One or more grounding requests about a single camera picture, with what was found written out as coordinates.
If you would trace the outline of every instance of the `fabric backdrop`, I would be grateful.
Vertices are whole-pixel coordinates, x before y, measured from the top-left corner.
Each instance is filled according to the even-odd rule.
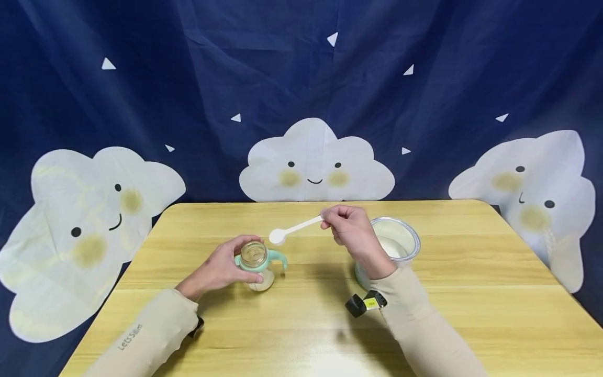
[[[179,201],[477,198],[603,323],[602,10],[0,2],[2,375],[57,376]]]

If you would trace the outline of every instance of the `smiling cloud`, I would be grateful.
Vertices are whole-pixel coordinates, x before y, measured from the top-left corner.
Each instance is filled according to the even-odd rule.
[[[239,183],[255,201],[379,200],[395,184],[366,140],[337,139],[318,118],[302,119],[284,136],[258,142],[248,163]]]
[[[571,293],[582,286],[580,238],[595,216],[595,187],[581,176],[575,131],[505,142],[488,150],[448,189],[453,199],[500,206],[504,219]]]
[[[31,173],[34,206],[0,250],[0,281],[16,294],[9,322],[40,343],[92,316],[151,229],[184,194],[171,168],[120,147],[93,159],[71,150],[42,156]]]

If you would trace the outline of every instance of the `hand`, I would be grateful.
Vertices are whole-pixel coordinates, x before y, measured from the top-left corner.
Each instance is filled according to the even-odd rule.
[[[234,282],[262,283],[260,274],[243,271],[235,265],[235,255],[251,241],[264,241],[258,236],[241,235],[226,241],[213,251],[190,276],[176,286],[176,290],[191,301],[197,301],[205,292],[222,289]]]
[[[382,279],[394,273],[397,265],[385,253],[363,208],[334,206],[321,213],[322,229],[331,228],[338,245],[345,246],[362,266],[369,279]]]

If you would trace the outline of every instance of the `rosy cheek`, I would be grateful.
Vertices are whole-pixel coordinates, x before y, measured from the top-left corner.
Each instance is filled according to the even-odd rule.
[[[74,263],[80,268],[92,268],[99,265],[107,254],[107,241],[99,234],[82,237],[72,249]]]
[[[494,178],[492,178],[492,186],[496,189],[505,191],[505,192],[516,192],[522,187],[523,179],[519,176],[519,174],[506,172],[496,174]]]
[[[350,181],[350,175],[344,170],[336,170],[329,175],[329,184],[334,187],[343,187]]]
[[[540,206],[531,204],[519,215],[522,226],[531,233],[542,233],[551,226],[551,215]]]
[[[121,210],[128,215],[137,215],[142,209],[142,196],[138,190],[127,189],[121,194]]]
[[[297,186],[302,181],[302,177],[295,170],[285,169],[279,174],[279,182],[286,187]]]

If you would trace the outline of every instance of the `bottle handle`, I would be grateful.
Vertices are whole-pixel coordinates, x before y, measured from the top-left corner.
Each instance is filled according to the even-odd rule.
[[[278,259],[281,262],[283,262],[283,270],[287,269],[287,257],[275,250],[268,250],[268,259],[270,259],[271,261],[273,259]]]

